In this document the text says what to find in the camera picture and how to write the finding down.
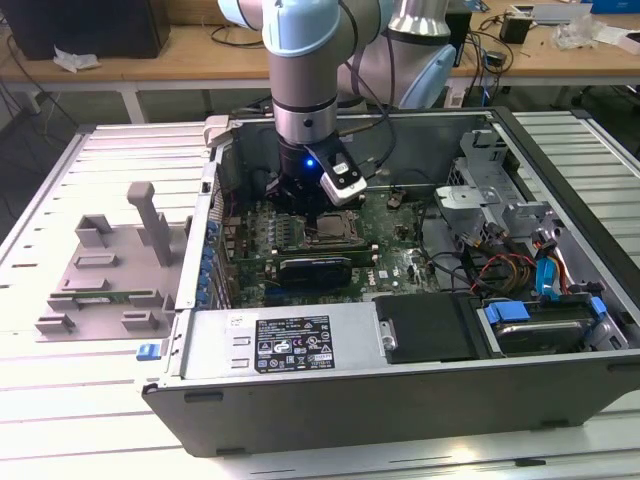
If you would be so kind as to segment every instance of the warning label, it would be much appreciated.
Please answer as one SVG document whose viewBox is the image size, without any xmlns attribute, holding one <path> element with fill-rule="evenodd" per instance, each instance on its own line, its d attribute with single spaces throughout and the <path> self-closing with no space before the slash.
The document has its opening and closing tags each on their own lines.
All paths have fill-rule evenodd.
<svg viewBox="0 0 640 480">
<path fill-rule="evenodd" d="M 279 318 L 256 322 L 258 373 L 335 368 L 329 317 Z"/>
</svg>

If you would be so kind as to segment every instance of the blue latch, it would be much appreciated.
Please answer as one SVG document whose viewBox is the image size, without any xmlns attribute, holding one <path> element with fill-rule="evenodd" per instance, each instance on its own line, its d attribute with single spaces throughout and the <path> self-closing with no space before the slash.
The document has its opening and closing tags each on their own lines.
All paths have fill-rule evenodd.
<svg viewBox="0 0 640 480">
<path fill-rule="evenodd" d="M 207 303 L 209 301 L 209 295 L 207 292 L 196 292 L 196 300 L 198 302 Z"/>
<path fill-rule="evenodd" d="M 524 303 L 518 301 L 494 302 L 485 307 L 490 324 L 498 322 L 525 322 L 531 318 Z"/>
<path fill-rule="evenodd" d="M 539 295 L 547 295 L 551 300 L 557 300 L 558 294 L 553 290 L 553 281 L 556 278 L 556 264 L 548 257 L 538 260 L 536 269 L 536 292 Z"/>
<path fill-rule="evenodd" d="M 138 347 L 136 352 L 136 360 L 139 362 L 148 362 L 150 360 L 160 360 L 162 354 L 160 353 L 159 343 L 143 343 Z"/>
<path fill-rule="evenodd" d="M 198 277 L 198 285 L 200 285 L 201 287 L 206 288 L 209 285 L 209 282 L 210 280 L 207 274 L 203 274 Z"/>
<path fill-rule="evenodd" d="M 219 228 L 220 228 L 220 226 L 218 225 L 218 223 L 217 223 L 217 222 L 214 222 L 213 220 L 208 220 L 208 221 L 207 221 L 207 229 L 208 229 L 211 233 L 213 233 L 213 234 L 218 233 Z"/>
<path fill-rule="evenodd" d="M 211 247 L 204 247 L 202 249 L 202 256 L 211 260 L 213 258 L 213 249 Z"/>
<path fill-rule="evenodd" d="M 598 317 L 598 320 L 602 320 L 607 314 L 607 306 L 600 297 L 591 297 L 591 308 L 593 309 L 593 313 L 596 314 L 596 317 Z"/>
</svg>

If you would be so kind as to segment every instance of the metal workbench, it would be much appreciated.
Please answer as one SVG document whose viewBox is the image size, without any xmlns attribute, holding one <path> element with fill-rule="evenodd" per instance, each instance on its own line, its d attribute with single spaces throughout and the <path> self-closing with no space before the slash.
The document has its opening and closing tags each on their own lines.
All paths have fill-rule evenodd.
<svg viewBox="0 0 640 480">
<path fill-rule="evenodd" d="M 638 263 L 640 174 L 633 157 L 591 120 L 569 113 L 517 117 Z M 640 478 L 640 392 L 579 428 L 196 459 L 140 398 L 138 385 L 159 368 L 136 361 L 141 341 L 35 343 L 33 323 L 77 245 L 81 214 L 138 224 L 126 200 L 134 180 L 154 182 L 154 202 L 169 222 L 192 212 L 209 156 L 202 127 L 109 126 L 78 134 L 0 248 L 0 478 Z"/>
</svg>

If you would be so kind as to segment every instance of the wooden table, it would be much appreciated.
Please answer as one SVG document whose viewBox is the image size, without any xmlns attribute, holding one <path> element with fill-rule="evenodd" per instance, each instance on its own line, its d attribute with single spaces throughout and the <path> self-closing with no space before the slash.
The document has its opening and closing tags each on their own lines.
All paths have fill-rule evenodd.
<svg viewBox="0 0 640 480">
<path fill-rule="evenodd" d="M 534 0 L 528 3 L 548 3 Z M 492 7 L 485 14 L 474 14 L 473 28 L 492 15 L 502 13 L 511 0 L 488 0 Z M 640 15 L 598 15 L 611 26 L 640 29 Z M 488 33 L 498 34 L 498 26 Z M 209 38 L 211 27 L 174 26 L 167 45 L 158 58 L 101 59 L 102 67 L 72 74 L 51 61 L 20 61 L 29 74 L 48 91 L 117 91 L 122 95 L 132 123 L 146 121 L 139 92 L 144 90 L 215 90 L 229 88 L 267 88 L 269 68 L 264 49 L 246 50 L 225 47 Z M 537 27 L 529 32 L 522 46 L 513 46 L 511 70 L 501 85 L 622 85 L 640 83 L 640 57 L 606 44 L 594 49 L 560 51 L 551 42 L 550 27 Z M 259 34 L 232 29 L 229 39 L 253 41 Z M 18 69 L 0 41 L 0 76 L 12 91 L 33 91 L 34 86 Z M 486 48 L 500 50 L 490 39 Z M 448 81 L 447 106 L 459 107 L 475 72 L 475 59 L 465 53 L 461 65 Z"/>
<path fill-rule="evenodd" d="M 525 4 L 553 3 L 553 0 L 534 0 Z M 487 18 L 503 13 L 512 0 L 488 0 L 491 10 L 476 13 L 472 28 L 477 30 Z M 640 30 L 638 15 L 596 15 L 595 18 L 609 26 Z M 513 66 L 501 79 L 501 85 L 509 86 L 569 86 L 569 85 L 626 85 L 640 83 L 640 56 L 631 55 L 621 48 L 598 43 L 595 48 L 559 50 L 551 40 L 555 27 L 538 26 L 532 29 L 523 45 L 510 45 L 514 52 Z M 486 30 L 498 36 L 500 25 Z M 490 38 L 483 38 L 483 47 L 506 52 L 506 49 Z M 460 106 L 475 72 L 475 55 L 465 49 L 461 66 L 452 73 L 447 101 L 450 106 Z"/>
<path fill-rule="evenodd" d="M 76 74 L 63 70 L 52 61 L 29 61 L 21 52 L 18 59 L 29 75 L 47 91 L 116 91 L 122 95 L 131 123 L 146 123 L 139 98 L 141 91 L 269 87 L 265 50 L 216 44 L 209 38 L 212 29 L 174 25 L 157 58 L 105 58 L 100 59 L 100 68 Z M 260 40 L 260 34 L 234 28 L 228 39 L 252 42 Z M 0 77 L 11 91 L 37 90 L 9 54 L 4 38 L 0 38 Z"/>
</svg>

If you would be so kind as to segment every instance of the black plastic cover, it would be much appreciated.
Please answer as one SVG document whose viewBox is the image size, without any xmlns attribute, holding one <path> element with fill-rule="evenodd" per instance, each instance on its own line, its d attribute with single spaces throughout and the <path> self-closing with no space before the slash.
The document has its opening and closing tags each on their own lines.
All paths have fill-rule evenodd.
<svg viewBox="0 0 640 480">
<path fill-rule="evenodd" d="M 380 321 L 393 325 L 398 348 L 389 363 L 490 358 L 479 320 L 466 293 L 382 296 L 374 300 Z"/>
</svg>

